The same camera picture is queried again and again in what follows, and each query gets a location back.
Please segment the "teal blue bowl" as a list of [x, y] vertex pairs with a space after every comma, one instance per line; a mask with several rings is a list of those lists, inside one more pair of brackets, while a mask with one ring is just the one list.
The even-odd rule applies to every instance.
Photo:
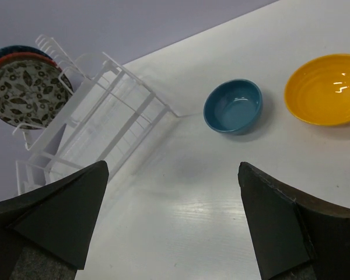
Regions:
[[260, 88], [247, 79], [234, 79], [219, 85], [207, 97], [203, 116], [212, 130], [228, 135], [246, 134], [263, 110]]

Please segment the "black white floral bowl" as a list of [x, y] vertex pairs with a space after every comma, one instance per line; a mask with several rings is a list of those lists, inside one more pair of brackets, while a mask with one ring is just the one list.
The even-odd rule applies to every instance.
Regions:
[[72, 97], [68, 78], [54, 63], [16, 58], [0, 66], [0, 119], [14, 127], [45, 128]]

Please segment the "orange red patterned bowl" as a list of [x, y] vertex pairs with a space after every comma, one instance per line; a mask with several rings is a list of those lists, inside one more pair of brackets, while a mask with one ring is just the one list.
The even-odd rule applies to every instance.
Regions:
[[57, 67], [56, 62], [54, 62], [52, 59], [47, 58], [47, 57], [40, 55], [40, 54], [33, 53], [33, 52], [31, 52], [31, 53], [30, 52], [24, 52], [24, 53], [17, 52], [17, 53], [5, 55], [2, 58], [0, 58], [0, 67], [8, 64], [9, 62], [18, 61], [18, 60], [38, 60], [38, 61], [48, 62], [52, 66]]

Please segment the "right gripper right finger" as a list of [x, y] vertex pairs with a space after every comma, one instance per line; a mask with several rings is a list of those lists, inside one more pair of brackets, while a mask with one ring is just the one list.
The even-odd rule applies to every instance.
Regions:
[[261, 279], [350, 279], [350, 208], [247, 162], [238, 182]]

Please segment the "blue triangle pattern bowl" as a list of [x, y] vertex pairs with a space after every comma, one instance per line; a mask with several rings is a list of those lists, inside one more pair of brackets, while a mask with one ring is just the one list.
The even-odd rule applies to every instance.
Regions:
[[0, 48], [0, 58], [6, 56], [6, 55], [9, 55], [9, 54], [13, 54], [13, 53], [35, 53], [35, 54], [40, 54], [44, 57], [47, 57], [49, 58], [50, 60], [52, 60], [52, 58], [47, 55], [46, 53], [44, 53], [43, 51], [37, 49], [37, 48], [34, 48], [34, 47], [31, 47], [31, 46], [26, 46], [26, 45], [10, 45], [10, 46], [7, 46], [7, 47], [2, 47]]

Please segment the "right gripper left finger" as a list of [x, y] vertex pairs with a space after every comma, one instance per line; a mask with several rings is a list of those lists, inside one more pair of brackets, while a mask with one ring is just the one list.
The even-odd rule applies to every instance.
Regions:
[[109, 171], [103, 160], [0, 202], [0, 279], [75, 279], [87, 254]]

